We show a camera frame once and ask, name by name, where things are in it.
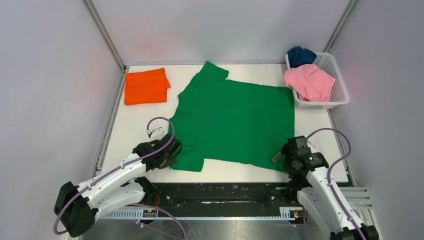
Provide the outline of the green t-shirt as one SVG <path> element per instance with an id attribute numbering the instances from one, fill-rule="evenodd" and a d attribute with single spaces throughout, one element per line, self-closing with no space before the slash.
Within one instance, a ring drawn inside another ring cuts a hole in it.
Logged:
<path id="1" fill-rule="evenodd" d="M 287 87 L 229 79 L 206 62 L 178 95 L 171 117 L 182 151 L 174 170 L 200 172 L 206 159 L 281 171 L 272 160 L 295 135 L 295 106 Z"/>

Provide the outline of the white plastic laundry basket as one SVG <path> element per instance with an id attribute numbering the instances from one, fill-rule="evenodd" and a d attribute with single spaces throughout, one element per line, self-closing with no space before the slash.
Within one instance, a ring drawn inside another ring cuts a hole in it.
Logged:
<path id="1" fill-rule="evenodd" d="M 327 52 L 315 51 L 314 53 L 317 57 L 312 64 L 317 65 L 321 70 L 335 78 L 330 101 L 302 101 L 298 98 L 295 90 L 289 87 L 292 89 L 294 105 L 300 109 L 332 109 L 336 106 L 347 104 L 350 98 L 334 57 Z M 287 70 L 294 68 L 290 66 L 287 54 L 285 54 L 285 60 Z"/>

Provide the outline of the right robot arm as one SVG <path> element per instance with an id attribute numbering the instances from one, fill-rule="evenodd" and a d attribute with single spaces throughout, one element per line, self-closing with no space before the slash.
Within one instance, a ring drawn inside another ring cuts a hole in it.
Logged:
<path id="1" fill-rule="evenodd" d="M 284 197 L 301 205 L 329 240 L 378 240 L 375 226 L 366 225 L 335 183 L 320 152 L 312 152 L 305 136 L 292 137 L 272 159 L 280 163 L 290 181 Z"/>

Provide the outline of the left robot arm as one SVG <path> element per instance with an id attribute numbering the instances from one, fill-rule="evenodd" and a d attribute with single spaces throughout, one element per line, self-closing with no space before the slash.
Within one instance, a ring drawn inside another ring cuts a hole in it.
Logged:
<path id="1" fill-rule="evenodd" d="M 160 197 L 146 173 L 169 168 L 182 151 L 182 143 L 167 133 L 161 139 L 138 144 L 117 165 L 78 184 L 61 186 L 53 211 L 53 231 L 79 237 L 105 215 L 141 203 L 158 205 Z"/>

